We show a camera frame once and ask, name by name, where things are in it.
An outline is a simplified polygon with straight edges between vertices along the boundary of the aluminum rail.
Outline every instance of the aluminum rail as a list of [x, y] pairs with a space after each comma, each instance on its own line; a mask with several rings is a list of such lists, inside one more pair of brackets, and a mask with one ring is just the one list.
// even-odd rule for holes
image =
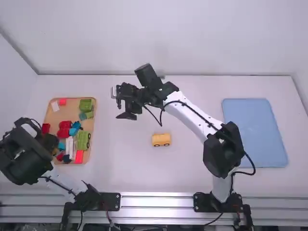
[[[195, 213], [193, 193], [122, 192], [121, 209], [110, 212], [123, 224], [202, 225], [218, 216]], [[58, 223], [61, 221], [63, 195], [50, 191], [0, 193], [0, 222]], [[250, 204], [255, 225], [308, 226], [308, 197], [243, 197]], [[232, 225], [233, 214], [224, 214], [214, 225]], [[80, 222], [80, 212], [73, 211], [70, 222]], [[105, 212], [84, 213], [83, 223], [108, 223]]]

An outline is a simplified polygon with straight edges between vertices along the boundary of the blue cutting board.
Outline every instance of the blue cutting board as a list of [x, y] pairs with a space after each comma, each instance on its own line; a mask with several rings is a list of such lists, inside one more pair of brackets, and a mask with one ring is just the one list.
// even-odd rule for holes
[[[288, 157], [270, 103], [266, 99], [224, 99], [225, 122], [240, 130], [244, 149], [256, 167], [285, 167]], [[251, 167], [243, 158], [241, 167]]]

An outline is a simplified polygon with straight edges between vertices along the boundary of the toy car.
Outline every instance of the toy car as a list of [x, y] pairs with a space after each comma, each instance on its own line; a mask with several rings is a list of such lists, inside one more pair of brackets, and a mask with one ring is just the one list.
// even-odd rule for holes
[[79, 131], [77, 134], [77, 150], [87, 150], [90, 148], [91, 134], [87, 131]]
[[69, 137], [69, 128], [61, 128], [57, 132], [57, 137], [60, 139], [66, 139]]
[[169, 146], [171, 144], [171, 135], [169, 133], [154, 134], [152, 136], [152, 145], [154, 147]]
[[71, 128], [72, 127], [72, 121], [62, 121], [59, 123], [59, 128]]
[[92, 100], [91, 99], [80, 100], [79, 109], [82, 112], [90, 112], [92, 110]]

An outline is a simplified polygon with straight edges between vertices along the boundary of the white block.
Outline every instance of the white block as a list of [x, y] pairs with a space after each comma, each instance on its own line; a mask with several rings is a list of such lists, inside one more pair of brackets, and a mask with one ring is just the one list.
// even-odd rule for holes
[[57, 101], [53, 101], [53, 102], [51, 103], [51, 107], [52, 107], [52, 110], [53, 110], [54, 112], [57, 112], [57, 111], [60, 110], [59, 104], [58, 104]]

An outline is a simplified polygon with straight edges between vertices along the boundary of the pink block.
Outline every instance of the pink block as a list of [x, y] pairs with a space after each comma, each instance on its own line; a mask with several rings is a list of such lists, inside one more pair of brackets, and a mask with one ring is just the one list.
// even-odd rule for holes
[[78, 150], [75, 156], [75, 164], [82, 164], [83, 161], [83, 150]]
[[65, 106], [66, 105], [66, 99], [59, 99], [59, 105]]

